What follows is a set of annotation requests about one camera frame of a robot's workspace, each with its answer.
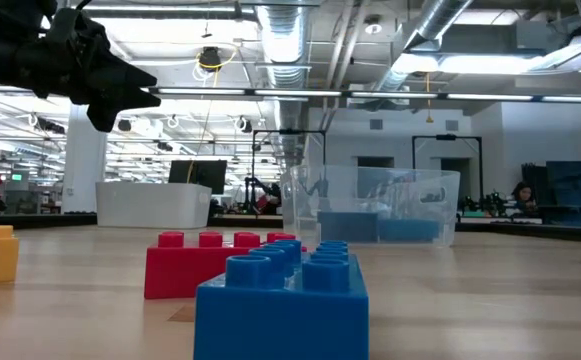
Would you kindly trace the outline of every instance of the metal frame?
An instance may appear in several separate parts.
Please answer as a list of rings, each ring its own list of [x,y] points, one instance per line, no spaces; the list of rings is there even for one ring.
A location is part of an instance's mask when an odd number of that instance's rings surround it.
[[[323,164],[326,164],[326,132],[324,130],[253,130],[252,131],[252,169],[250,176],[256,179],[255,176],[255,155],[256,151],[255,148],[257,146],[257,135],[258,134],[279,134],[279,135],[301,135],[301,134],[321,134],[323,138]],[[255,199],[255,183],[253,181],[249,181],[246,179],[246,189],[245,189],[245,199],[246,199],[246,208],[248,212],[255,213],[254,211],[254,204],[256,204],[257,200]]]
[[[481,136],[456,136],[456,135],[415,135],[412,137],[412,168],[417,168],[417,139],[434,139],[437,141],[456,141],[456,140],[477,140],[479,144],[479,203],[483,201],[483,139]]]

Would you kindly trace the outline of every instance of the ceiling duct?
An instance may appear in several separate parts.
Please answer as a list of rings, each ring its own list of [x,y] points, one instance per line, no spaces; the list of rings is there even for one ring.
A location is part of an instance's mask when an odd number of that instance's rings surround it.
[[[407,36],[398,37],[399,42],[395,44],[397,46],[395,49],[395,54],[397,55],[395,63],[402,53],[415,47],[430,44],[432,46],[431,50],[438,49],[443,34],[459,18],[461,13],[470,6],[472,1],[426,0],[421,9],[421,16],[414,22],[416,25],[407,31]],[[390,68],[381,80],[374,85],[372,91],[397,91],[409,75],[409,73],[395,72]],[[379,110],[379,107],[382,107],[383,103],[388,104],[388,106],[384,105],[384,107],[395,108],[394,104],[390,105],[389,102],[384,100],[374,100],[354,107],[376,111]]]
[[[287,66],[301,62],[305,55],[308,29],[308,10],[297,6],[258,6],[256,14],[261,23],[261,44],[266,60],[283,66],[267,68],[270,86],[275,89],[301,89],[305,86],[307,70]],[[305,107],[299,101],[278,101],[275,104],[277,127],[283,130],[305,130]],[[296,137],[280,136],[286,167],[298,165]]]

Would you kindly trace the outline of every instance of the person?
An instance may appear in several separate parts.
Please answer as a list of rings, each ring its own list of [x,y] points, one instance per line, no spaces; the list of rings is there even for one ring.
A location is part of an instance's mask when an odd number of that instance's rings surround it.
[[[523,181],[518,183],[514,188],[512,196],[514,196],[514,200],[517,202],[517,209],[523,211],[524,213],[532,213],[537,210],[537,204],[534,201],[532,188],[530,185],[524,183]]]

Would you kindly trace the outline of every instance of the doorway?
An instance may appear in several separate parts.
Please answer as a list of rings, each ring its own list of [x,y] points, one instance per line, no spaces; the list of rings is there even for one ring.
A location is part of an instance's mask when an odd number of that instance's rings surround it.
[[[443,171],[456,171],[461,174],[461,179],[459,182],[459,199],[463,199],[466,196],[471,196],[471,171],[470,171],[470,159],[440,159],[441,160],[441,170]]]

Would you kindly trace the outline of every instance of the robotic arm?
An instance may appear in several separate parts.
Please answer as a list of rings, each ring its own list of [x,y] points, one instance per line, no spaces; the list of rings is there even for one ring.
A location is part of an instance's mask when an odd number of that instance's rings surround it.
[[[155,77],[112,55],[105,28],[81,10],[89,2],[57,11],[55,0],[0,0],[0,84],[89,105],[94,127],[110,132],[120,111],[161,100],[141,90]],[[49,30],[40,27],[44,16]]]

